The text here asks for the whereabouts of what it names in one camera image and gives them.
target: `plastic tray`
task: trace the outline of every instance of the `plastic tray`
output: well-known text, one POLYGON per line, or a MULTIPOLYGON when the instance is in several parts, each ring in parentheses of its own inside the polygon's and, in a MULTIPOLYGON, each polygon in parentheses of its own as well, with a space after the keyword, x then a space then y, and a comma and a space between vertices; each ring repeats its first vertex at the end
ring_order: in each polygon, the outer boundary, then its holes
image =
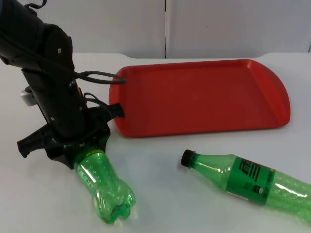
POLYGON ((227 60, 124 67, 127 78, 112 85, 110 104, 121 134, 148 137, 185 133, 271 129, 290 120, 280 79, 253 60, 227 60))

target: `white table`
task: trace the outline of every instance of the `white table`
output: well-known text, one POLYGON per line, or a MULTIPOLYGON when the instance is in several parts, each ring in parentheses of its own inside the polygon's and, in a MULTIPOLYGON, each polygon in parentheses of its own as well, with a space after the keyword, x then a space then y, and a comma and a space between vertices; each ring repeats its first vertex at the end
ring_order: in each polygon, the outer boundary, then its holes
MULTIPOLYGON (((43 150, 23 159, 16 142, 45 121, 37 106, 19 97, 27 86, 16 67, 0 64, 0 231, 3 233, 309 233, 295 217, 223 194, 178 164, 184 149, 233 153, 311 183, 311 54, 270 53, 256 58, 283 81, 292 118, 281 129, 124 138, 113 124, 107 155, 134 190, 130 217, 114 226, 95 214, 89 193, 74 171, 50 161, 43 150)), ((75 54, 77 71, 116 73, 128 65, 197 61, 132 59, 121 54, 75 54)), ((84 92, 108 100, 108 85, 78 81, 84 92)))

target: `black bottle cap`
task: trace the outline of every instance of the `black bottle cap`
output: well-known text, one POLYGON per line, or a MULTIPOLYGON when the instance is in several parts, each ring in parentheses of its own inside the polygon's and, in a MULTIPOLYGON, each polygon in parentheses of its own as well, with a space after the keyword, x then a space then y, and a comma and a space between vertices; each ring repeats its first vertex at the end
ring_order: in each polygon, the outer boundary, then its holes
POLYGON ((194 154, 194 151, 185 150, 183 157, 181 158, 181 165, 190 168, 194 154))

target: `white wall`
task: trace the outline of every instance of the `white wall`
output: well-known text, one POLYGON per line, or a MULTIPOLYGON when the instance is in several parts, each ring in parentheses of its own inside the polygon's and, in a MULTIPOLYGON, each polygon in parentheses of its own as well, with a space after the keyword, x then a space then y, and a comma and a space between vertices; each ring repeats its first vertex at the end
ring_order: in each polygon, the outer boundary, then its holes
MULTIPOLYGON (((255 57, 310 47, 311 0, 166 2, 168 58, 255 57)), ((75 52, 165 56, 164 0, 48 0, 38 15, 72 36, 75 52)))
POLYGON ((75 52, 164 57, 164 0, 48 0, 36 11, 72 37, 75 52))

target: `plastic bottle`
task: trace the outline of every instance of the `plastic bottle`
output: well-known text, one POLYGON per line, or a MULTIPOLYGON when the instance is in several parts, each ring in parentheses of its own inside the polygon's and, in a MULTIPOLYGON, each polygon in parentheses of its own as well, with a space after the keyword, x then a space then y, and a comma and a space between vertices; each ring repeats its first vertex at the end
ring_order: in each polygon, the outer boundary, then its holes
POLYGON ((295 214, 311 223, 311 185, 233 154, 200 155, 186 150, 181 164, 221 190, 295 214))
POLYGON ((97 215, 106 223, 127 218, 135 204, 132 189, 116 175, 99 147, 86 147, 74 161, 74 168, 92 195, 97 215))

